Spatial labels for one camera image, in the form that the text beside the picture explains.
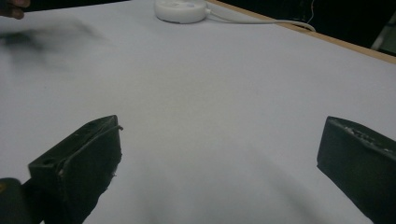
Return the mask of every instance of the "white device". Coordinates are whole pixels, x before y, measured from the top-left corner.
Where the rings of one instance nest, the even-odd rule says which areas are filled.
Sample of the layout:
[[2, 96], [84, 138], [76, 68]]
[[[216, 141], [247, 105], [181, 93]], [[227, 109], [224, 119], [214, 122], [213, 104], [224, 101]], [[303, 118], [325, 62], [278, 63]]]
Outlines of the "white device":
[[206, 18], [205, 0], [155, 0], [154, 11], [158, 19], [176, 23], [193, 23]]

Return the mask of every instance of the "white cable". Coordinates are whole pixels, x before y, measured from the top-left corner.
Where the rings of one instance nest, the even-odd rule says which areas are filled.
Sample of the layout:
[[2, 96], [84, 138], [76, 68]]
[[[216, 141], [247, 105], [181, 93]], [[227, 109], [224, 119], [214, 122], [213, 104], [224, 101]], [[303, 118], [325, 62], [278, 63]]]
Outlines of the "white cable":
[[308, 20], [307, 23], [311, 22], [312, 19], [314, 19], [314, 16], [315, 16], [315, 14], [314, 14], [314, 3], [315, 3], [315, 0], [312, 0], [312, 3], [311, 3], [311, 18]]
[[217, 17], [219, 19], [222, 19], [224, 21], [229, 21], [229, 22], [233, 22], [233, 23], [239, 23], [239, 24], [275, 24], [275, 23], [288, 23], [288, 24], [293, 24], [293, 25], [299, 25], [299, 26], [303, 26], [313, 32], [315, 32], [315, 28], [313, 26], [311, 26], [310, 24], [304, 23], [304, 22], [300, 22], [300, 21], [240, 21], [240, 20], [234, 20], [231, 18], [227, 18], [227, 17], [223, 17], [219, 14], [217, 14], [216, 12], [213, 12], [212, 10], [208, 9], [207, 11], [208, 14]]

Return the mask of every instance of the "table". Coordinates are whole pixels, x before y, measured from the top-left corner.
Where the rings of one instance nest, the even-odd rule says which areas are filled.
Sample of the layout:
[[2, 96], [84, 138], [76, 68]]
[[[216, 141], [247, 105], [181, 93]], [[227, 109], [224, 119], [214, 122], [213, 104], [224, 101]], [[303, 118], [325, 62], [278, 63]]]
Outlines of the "table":
[[396, 139], [395, 64], [278, 25], [166, 23], [148, 0], [0, 30], [0, 176], [26, 181], [92, 119], [124, 127], [85, 223], [371, 223], [316, 156], [327, 116]]

